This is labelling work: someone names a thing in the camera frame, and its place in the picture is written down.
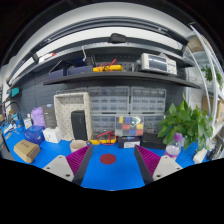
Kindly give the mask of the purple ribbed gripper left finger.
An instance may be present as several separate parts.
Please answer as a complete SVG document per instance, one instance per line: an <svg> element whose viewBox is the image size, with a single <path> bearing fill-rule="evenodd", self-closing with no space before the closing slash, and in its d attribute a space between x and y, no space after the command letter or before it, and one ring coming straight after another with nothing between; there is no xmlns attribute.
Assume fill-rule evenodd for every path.
<svg viewBox="0 0 224 224"><path fill-rule="evenodd" d="M44 167L44 170L69 182L81 185L92 154L92 146L87 145L68 156L57 156Z"/></svg>

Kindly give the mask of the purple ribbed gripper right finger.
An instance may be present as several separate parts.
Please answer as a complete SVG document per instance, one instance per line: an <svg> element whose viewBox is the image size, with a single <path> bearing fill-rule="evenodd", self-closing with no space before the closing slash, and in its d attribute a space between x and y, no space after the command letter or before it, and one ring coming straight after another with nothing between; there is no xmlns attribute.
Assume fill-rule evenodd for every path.
<svg viewBox="0 0 224 224"><path fill-rule="evenodd" d="M134 148L134 156L138 162L145 184L160 180L182 169L182 167L169 156L165 155L160 157L154 152L138 145Z"/></svg>

